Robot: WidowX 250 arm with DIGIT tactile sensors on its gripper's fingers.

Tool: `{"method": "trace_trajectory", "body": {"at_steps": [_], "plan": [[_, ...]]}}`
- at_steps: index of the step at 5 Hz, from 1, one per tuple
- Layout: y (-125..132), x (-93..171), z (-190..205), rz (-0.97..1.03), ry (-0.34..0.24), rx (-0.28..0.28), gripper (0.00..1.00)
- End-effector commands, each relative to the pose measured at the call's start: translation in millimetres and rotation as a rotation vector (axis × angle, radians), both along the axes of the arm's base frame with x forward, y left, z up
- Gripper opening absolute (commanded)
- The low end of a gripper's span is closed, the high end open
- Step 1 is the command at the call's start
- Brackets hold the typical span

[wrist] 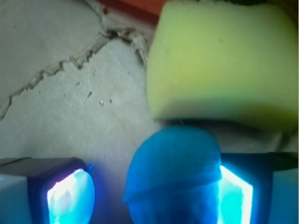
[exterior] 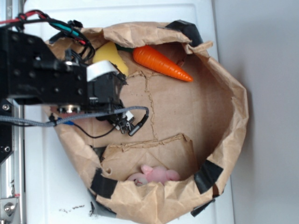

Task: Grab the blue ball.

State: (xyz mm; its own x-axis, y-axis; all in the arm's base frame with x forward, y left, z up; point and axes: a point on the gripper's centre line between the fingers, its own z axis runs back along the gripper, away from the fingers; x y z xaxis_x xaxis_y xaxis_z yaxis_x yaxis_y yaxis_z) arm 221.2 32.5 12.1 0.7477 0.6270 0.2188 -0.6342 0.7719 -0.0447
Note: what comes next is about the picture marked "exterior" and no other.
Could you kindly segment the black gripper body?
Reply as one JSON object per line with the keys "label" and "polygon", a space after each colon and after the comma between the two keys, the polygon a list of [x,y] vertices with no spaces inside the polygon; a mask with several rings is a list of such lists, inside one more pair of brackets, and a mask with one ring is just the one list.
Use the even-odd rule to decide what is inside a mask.
{"label": "black gripper body", "polygon": [[122,133],[134,135],[133,114],[120,92],[126,77],[110,61],[85,64],[60,60],[41,38],[8,29],[0,31],[0,97],[21,105],[55,105],[60,113],[94,112]]}

